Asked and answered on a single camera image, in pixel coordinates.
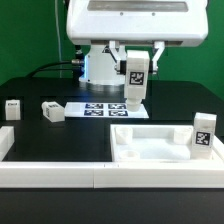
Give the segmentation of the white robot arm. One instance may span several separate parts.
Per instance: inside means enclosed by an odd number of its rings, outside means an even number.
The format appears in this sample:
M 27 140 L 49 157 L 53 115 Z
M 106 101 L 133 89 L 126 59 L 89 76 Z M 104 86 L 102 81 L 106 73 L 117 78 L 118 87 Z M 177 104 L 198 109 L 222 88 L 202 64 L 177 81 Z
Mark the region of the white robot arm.
M 196 47 L 208 35 L 209 0 L 69 0 L 66 31 L 75 45 L 88 45 L 79 82 L 98 91 L 124 84 L 127 46 L 153 49 L 149 71 L 167 47 Z

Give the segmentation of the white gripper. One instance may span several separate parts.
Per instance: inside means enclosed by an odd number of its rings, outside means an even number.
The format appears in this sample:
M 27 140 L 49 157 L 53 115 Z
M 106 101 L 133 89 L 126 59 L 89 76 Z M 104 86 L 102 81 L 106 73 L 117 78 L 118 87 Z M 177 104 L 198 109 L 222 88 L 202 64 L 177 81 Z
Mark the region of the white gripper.
M 208 0 L 70 0 L 66 31 L 77 45 L 109 42 L 119 75 L 129 45 L 153 44 L 149 73 L 168 46 L 198 46 L 208 35 Z

